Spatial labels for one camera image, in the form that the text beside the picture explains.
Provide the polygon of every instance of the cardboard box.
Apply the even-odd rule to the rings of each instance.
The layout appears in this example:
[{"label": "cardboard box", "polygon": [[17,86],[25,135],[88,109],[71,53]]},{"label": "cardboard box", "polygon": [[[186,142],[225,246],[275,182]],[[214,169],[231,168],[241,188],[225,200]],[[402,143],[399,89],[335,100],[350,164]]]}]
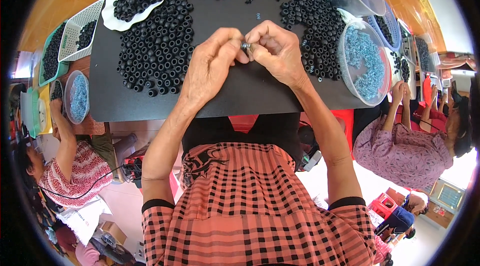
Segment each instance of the cardboard box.
[{"label": "cardboard box", "polygon": [[405,201],[405,197],[410,194],[410,191],[405,188],[399,188],[398,190],[388,188],[385,193],[387,193],[387,195],[391,197],[399,207],[401,207]]},{"label": "cardboard box", "polygon": [[105,221],[103,225],[100,227],[103,232],[109,232],[113,238],[117,241],[117,244],[123,245],[127,236],[123,233],[123,231],[118,227],[115,222]]}]

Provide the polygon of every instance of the white bag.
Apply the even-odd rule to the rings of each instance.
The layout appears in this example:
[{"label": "white bag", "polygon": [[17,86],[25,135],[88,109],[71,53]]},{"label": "white bag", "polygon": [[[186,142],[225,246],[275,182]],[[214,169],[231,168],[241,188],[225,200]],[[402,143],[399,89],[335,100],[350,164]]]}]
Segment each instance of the white bag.
[{"label": "white bag", "polygon": [[75,233],[81,244],[87,245],[99,224],[100,214],[112,214],[107,203],[95,196],[81,208],[68,208],[57,214],[57,218]]}]

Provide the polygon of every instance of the hand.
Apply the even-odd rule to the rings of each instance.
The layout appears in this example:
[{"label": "hand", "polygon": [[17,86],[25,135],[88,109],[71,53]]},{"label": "hand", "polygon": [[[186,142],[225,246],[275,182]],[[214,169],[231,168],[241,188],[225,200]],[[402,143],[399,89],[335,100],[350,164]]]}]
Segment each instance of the hand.
[{"label": "hand", "polygon": [[52,134],[53,137],[57,138],[58,141],[62,141],[62,139],[60,138],[59,128],[56,123],[52,123]]},{"label": "hand", "polygon": [[433,85],[431,86],[431,105],[430,106],[437,104],[437,97],[438,97],[437,86]]},{"label": "hand", "polygon": [[193,51],[179,100],[200,110],[217,95],[235,59],[249,62],[240,49],[243,35],[236,28],[219,28]]},{"label": "hand", "polygon": [[412,93],[410,91],[410,86],[408,83],[403,83],[403,98],[402,98],[402,104],[405,105],[410,105],[410,99],[411,99]]},{"label": "hand", "polygon": [[279,82],[291,89],[301,89],[310,82],[302,65],[299,40],[294,33],[265,20],[245,35],[245,40],[250,43],[250,61],[260,63]]},{"label": "hand", "polygon": [[399,106],[400,102],[403,99],[403,93],[404,93],[404,82],[403,81],[398,81],[395,85],[392,87],[392,104]]},{"label": "hand", "polygon": [[62,100],[60,98],[50,101],[50,111],[62,113]]}]

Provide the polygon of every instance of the blue plastic basket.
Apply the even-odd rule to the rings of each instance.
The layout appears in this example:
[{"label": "blue plastic basket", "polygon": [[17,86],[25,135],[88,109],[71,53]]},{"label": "blue plastic basket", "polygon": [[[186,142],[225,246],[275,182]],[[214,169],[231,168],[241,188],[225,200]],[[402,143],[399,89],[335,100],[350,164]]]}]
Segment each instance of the blue plastic basket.
[{"label": "blue plastic basket", "polygon": [[387,5],[387,3],[385,3],[385,8],[386,8],[386,12],[385,12],[385,15],[382,17],[385,23],[387,24],[390,34],[392,35],[393,44],[389,44],[387,39],[385,39],[385,36],[383,35],[382,30],[378,26],[378,23],[375,20],[374,15],[368,16],[368,24],[375,29],[377,34],[380,36],[381,41],[385,45],[385,47],[388,47],[388,49],[390,49],[391,51],[396,52],[400,49],[400,46],[402,45],[402,36],[400,35],[399,23],[397,22],[395,15],[393,15],[392,10]]}]

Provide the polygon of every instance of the cable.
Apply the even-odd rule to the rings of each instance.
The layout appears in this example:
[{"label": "cable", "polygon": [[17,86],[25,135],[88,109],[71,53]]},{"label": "cable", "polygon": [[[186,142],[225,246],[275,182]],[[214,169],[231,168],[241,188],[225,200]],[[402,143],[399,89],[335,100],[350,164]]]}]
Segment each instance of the cable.
[{"label": "cable", "polygon": [[95,186],[95,184],[96,184],[99,180],[101,180],[101,179],[103,179],[104,177],[106,177],[107,175],[113,173],[113,172],[116,171],[117,169],[122,168],[122,167],[125,167],[125,166],[126,166],[126,165],[118,166],[117,168],[113,169],[112,171],[110,171],[110,172],[108,172],[108,173],[105,173],[104,175],[102,175],[102,176],[99,177],[96,181],[93,182],[92,186],[90,187],[90,189],[87,190],[87,192],[83,193],[82,195],[80,195],[80,196],[78,196],[78,197],[65,196],[65,195],[62,195],[62,194],[58,194],[58,193],[56,193],[56,192],[54,192],[54,191],[50,191],[49,189],[46,189],[46,188],[44,188],[44,187],[40,187],[39,185],[37,185],[37,186],[38,186],[40,189],[45,190],[45,191],[47,191],[47,192],[50,192],[51,194],[57,195],[57,196],[59,196],[59,197],[65,197],[65,198],[68,198],[68,199],[79,199],[79,198],[82,198],[82,197],[86,196],[86,195],[93,189],[93,187]]}]

